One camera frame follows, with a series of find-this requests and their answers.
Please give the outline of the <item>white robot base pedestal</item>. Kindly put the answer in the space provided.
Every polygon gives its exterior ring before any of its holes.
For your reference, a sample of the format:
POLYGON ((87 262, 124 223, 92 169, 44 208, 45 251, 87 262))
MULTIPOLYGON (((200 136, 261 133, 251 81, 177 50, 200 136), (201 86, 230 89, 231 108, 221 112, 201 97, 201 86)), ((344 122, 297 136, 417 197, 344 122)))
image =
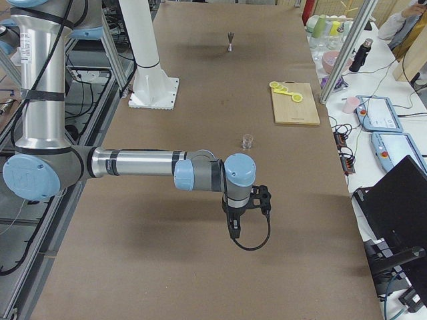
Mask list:
POLYGON ((179 79, 168 77, 161 67, 149 3, 124 0, 119 5, 137 66, 129 106, 172 110, 179 79))

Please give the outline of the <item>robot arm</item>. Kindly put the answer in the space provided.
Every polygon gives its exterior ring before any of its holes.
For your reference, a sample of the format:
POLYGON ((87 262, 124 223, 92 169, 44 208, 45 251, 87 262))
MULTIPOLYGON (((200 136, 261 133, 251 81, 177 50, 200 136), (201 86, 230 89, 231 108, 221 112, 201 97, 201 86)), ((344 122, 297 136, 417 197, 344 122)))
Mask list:
POLYGON ((255 185, 256 164, 243 153, 217 158, 208 150, 106 149, 100 143, 111 89, 122 94, 131 79, 132 107, 173 109, 179 79, 161 68, 149 5, 119 3, 133 51, 127 65, 117 55, 100 1, 12 1, 19 34, 21 103, 10 126, 14 154, 3 164, 6 186, 16 196, 40 201, 80 181, 107 175, 171 176, 176 188, 222 194, 232 240, 248 210, 270 211, 265 187, 255 185), (21 126, 20 136, 15 135, 21 126))

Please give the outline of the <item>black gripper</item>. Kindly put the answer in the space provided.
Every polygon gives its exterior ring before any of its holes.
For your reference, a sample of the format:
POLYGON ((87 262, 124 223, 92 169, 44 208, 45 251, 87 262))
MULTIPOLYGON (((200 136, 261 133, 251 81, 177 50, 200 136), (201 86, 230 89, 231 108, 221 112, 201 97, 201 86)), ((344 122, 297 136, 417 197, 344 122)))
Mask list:
POLYGON ((239 238, 241 232, 240 217, 247 211, 257 209, 258 207, 247 203, 243 207, 231 207, 226 203, 222 203, 222 209, 228 220, 228 231, 231 238, 239 238))

